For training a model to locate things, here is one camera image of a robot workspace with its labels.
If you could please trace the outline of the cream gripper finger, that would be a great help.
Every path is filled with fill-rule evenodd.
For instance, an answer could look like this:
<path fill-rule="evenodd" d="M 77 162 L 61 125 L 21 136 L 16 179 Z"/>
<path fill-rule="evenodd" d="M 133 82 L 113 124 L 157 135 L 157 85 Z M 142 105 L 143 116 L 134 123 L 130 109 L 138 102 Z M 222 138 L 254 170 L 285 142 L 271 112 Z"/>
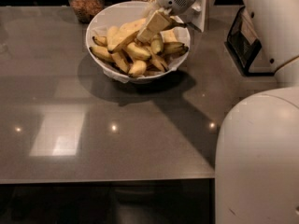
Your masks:
<path fill-rule="evenodd" d="M 146 23 L 139 30 L 136 38 L 142 43 L 149 42 L 170 24 L 171 18 L 164 12 L 156 10 L 147 18 Z"/>

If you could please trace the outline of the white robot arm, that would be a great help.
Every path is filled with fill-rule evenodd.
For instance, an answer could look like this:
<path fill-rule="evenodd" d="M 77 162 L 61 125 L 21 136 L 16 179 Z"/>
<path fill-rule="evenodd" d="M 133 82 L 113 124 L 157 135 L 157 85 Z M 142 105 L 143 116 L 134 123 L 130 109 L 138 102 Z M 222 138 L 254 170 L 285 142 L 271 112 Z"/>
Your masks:
<path fill-rule="evenodd" d="M 299 224 L 299 0 L 243 0 L 226 46 L 243 71 L 261 53 L 278 83 L 238 103 L 215 158 L 216 224 Z"/>

